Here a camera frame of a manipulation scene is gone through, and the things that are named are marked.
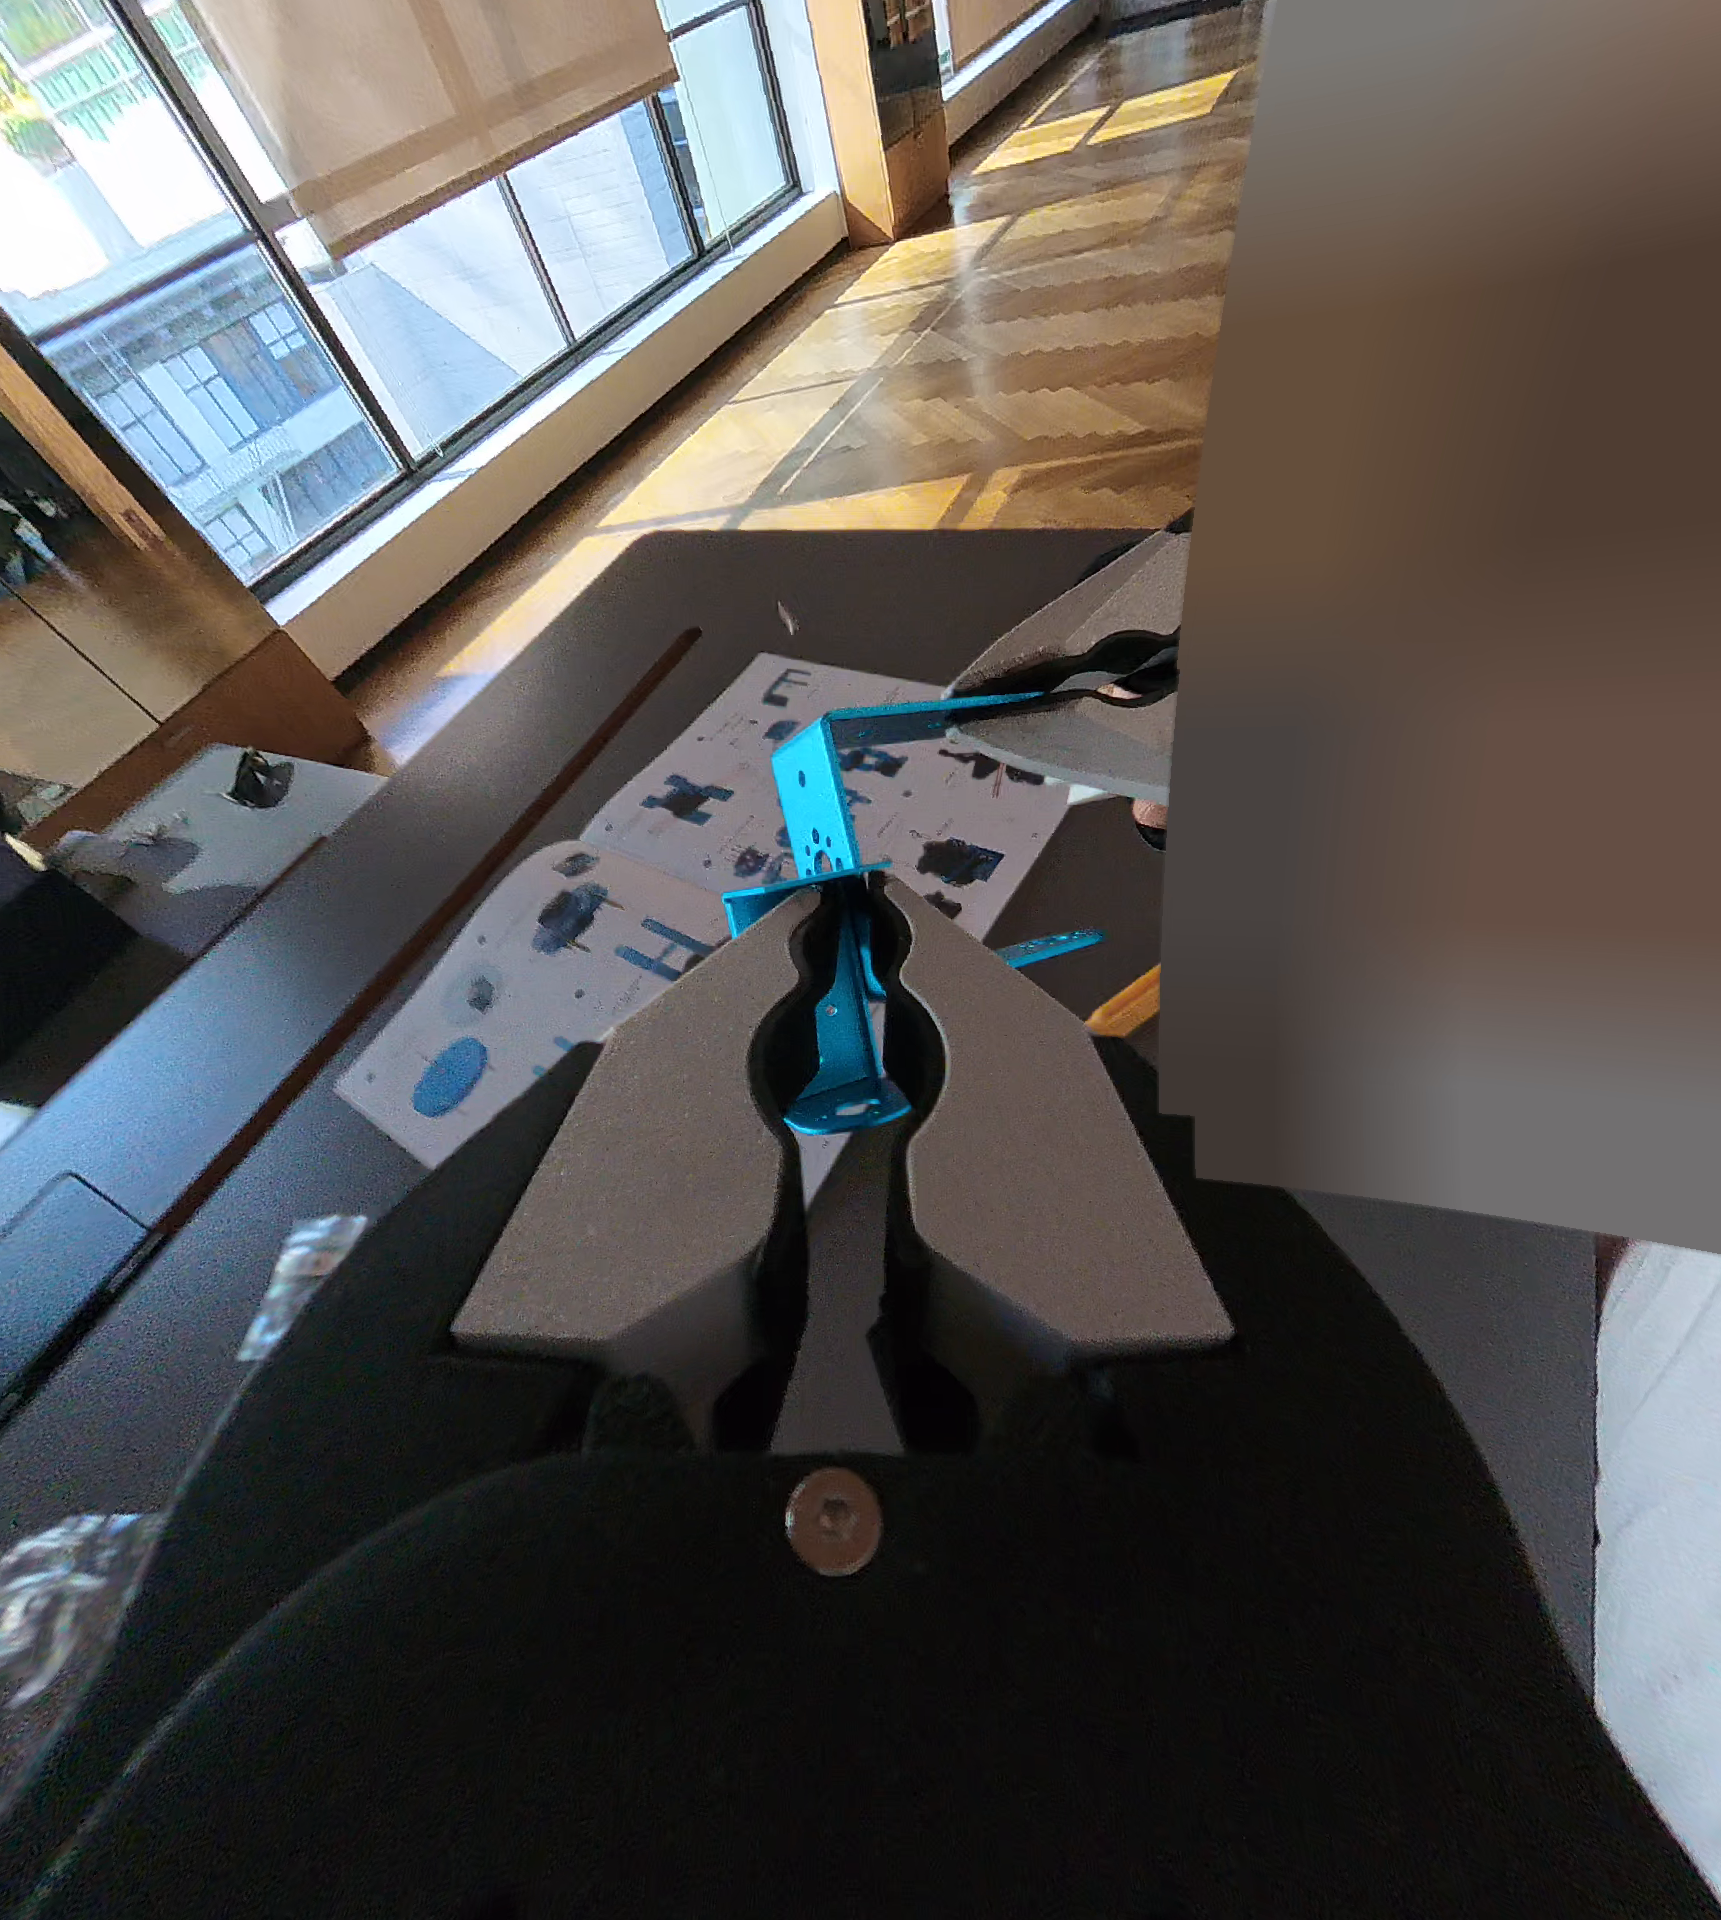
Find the white shirt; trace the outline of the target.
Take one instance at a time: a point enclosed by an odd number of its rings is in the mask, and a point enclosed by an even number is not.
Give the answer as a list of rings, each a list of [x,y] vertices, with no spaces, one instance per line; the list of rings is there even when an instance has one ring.
[[[1721,1891],[1721,1258],[1627,1242],[1595,1323],[1595,1711]]]

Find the crumpled clear plastic wrap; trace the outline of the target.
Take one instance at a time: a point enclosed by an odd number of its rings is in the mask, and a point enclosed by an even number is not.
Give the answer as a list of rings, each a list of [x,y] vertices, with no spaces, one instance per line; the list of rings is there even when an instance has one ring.
[[[67,1514],[0,1556],[0,1809],[109,1645],[162,1514]]]

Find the small blue servo bracket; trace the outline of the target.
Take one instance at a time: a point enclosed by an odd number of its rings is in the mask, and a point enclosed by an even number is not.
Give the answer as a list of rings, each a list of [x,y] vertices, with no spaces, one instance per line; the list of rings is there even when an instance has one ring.
[[[872,869],[892,869],[892,866],[869,859],[853,869],[817,869],[817,881],[723,889],[729,939],[745,939],[783,896],[817,889],[817,885],[833,907],[833,962],[826,962],[826,989],[817,996],[817,1077],[783,1111],[797,1134],[820,1134],[820,1136],[914,1111],[877,1060],[877,1043],[872,1043],[872,1005],[887,1005],[887,989],[872,979],[872,911],[869,911]]]

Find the beige roller blind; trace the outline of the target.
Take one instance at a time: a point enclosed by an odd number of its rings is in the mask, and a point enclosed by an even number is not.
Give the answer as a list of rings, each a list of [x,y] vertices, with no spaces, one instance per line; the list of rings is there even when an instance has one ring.
[[[332,260],[676,77],[653,0],[199,0],[187,16]]]
[[[943,15],[943,55],[963,74],[1005,30],[1017,30],[1043,0],[939,0]]]

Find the open instruction manual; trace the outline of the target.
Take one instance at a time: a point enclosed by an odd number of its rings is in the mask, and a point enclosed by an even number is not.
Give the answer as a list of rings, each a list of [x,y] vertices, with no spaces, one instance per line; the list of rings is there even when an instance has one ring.
[[[578,838],[525,854],[458,933],[418,996],[337,1073],[418,1164],[445,1164],[575,1043],[608,1043],[723,939],[723,889],[797,881],[770,752],[826,707],[935,701],[935,681],[748,656]],[[1067,790],[958,740],[850,745],[850,818],[974,939],[1049,844]]]

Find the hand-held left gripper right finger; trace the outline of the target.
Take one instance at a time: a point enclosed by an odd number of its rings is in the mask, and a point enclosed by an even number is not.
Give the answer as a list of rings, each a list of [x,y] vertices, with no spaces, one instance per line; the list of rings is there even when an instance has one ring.
[[[1235,1317],[1085,1028],[900,881],[869,881],[887,1073],[872,1361],[900,1425],[994,1425],[1030,1378],[1173,1361]]]

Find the large glass window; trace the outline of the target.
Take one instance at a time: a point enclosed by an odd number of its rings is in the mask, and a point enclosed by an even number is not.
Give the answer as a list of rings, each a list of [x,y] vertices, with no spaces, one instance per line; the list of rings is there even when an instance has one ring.
[[[803,196],[770,7],[657,7],[673,86],[357,247],[208,7],[0,0],[0,313],[264,587]]]

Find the dark grey desk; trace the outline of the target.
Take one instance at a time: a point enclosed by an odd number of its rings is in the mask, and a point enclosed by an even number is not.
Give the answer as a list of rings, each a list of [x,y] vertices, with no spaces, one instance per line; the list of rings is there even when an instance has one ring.
[[[43,1086],[0,1164],[181,1197],[157,1249],[0,1414],[0,1556],[67,1514],[162,1514],[79,1705],[0,1809],[0,1911],[67,1846],[146,1734],[306,1576],[447,1484],[564,1436],[578,1383],[402,1361],[328,1366],[261,1418],[237,1361],[293,1219],[386,1219],[422,1164],[332,1077],[486,885],[578,832],[762,649],[958,674],[1129,532],[653,532],[627,544],[447,726],[67,1077],[58,1013],[6,1086]]]

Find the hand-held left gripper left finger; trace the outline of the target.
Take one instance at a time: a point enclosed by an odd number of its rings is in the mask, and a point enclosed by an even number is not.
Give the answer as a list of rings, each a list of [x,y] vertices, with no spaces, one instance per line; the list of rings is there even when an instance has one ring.
[[[820,889],[786,889],[610,1028],[447,1335],[653,1373],[686,1418],[778,1418],[803,1323]]]

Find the wooden pillar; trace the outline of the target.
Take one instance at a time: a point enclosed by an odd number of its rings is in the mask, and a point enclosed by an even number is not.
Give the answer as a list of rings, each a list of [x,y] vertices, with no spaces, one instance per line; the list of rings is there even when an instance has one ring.
[[[943,199],[943,77],[935,0],[806,0],[850,238],[887,247]]]

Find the white side table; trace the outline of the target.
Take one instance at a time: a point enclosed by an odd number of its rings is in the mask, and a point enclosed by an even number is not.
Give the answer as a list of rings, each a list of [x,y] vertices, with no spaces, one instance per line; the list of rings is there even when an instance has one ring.
[[[261,889],[332,838],[386,774],[272,752],[264,804],[237,797],[247,745],[199,745],[98,832],[67,832],[43,866],[109,907],[135,939],[199,955]]]

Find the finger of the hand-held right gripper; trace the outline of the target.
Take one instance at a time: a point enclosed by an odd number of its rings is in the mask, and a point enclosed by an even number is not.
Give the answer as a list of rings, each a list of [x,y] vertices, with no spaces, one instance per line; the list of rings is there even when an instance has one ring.
[[[1085,572],[1062,599],[980,649],[954,695],[1024,695],[1076,674],[1129,674],[1177,635],[1183,611],[1183,527],[1162,527]]]
[[[1076,695],[954,707],[943,734],[974,752],[1012,764],[1043,783],[1165,804],[1173,691],[1153,701],[1113,701],[1113,695],[1076,691]]]

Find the long blue U bracket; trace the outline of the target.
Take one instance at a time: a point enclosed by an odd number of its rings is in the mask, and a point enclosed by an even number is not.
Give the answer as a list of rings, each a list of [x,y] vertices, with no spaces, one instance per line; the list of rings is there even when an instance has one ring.
[[[989,939],[1067,790],[958,740],[982,717],[1034,717],[1067,695],[943,695],[892,707],[826,707],[778,745],[783,832],[803,881],[887,866],[958,933]]]

